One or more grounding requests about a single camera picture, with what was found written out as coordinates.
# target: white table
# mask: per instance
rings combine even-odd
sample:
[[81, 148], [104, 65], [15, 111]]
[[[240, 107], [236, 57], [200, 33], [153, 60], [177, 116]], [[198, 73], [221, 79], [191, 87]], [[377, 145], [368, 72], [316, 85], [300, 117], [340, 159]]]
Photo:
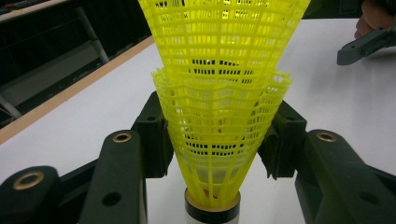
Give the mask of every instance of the white table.
[[[338, 66], [337, 50], [353, 40], [355, 23], [301, 22], [278, 65], [279, 70], [291, 72], [294, 79], [285, 100], [308, 120], [308, 131], [339, 133], [366, 163], [396, 175], [396, 49], [381, 50], [350, 66]], [[26, 115], [33, 121], [22, 117], [20, 123], [1, 130], [0, 182], [34, 165], [54, 166], [64, 175], [96, 159], [108, 134], [130, 129], [154, 91], [150, 72], [162, 62], [155, 45], [124, 61], [112, 71], [113, 62], [102, 67], [101, 78], [85, 89], [71, 88], [82, 91], [63, 92]], [[46, 115], [42, 118], [36, 115], [46, 107], [54, 109], [43, 113]], [[174, 158], [167, 177], [148, 180], [149, 223], [184, 223], [184, 188]], [[267, 179], [259, 157], [241, 193], [240, 223], [304, 223], [294, 180]]]

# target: stacked shuttlecocks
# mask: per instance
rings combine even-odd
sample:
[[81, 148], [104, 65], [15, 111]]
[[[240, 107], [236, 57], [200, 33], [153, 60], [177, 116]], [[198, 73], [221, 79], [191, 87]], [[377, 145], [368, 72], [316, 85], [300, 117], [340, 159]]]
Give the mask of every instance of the stacked shuttlecocks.
[[290, 84], [276, 71], [309, 0], [139, 0], [186, 198], [233, 204]]

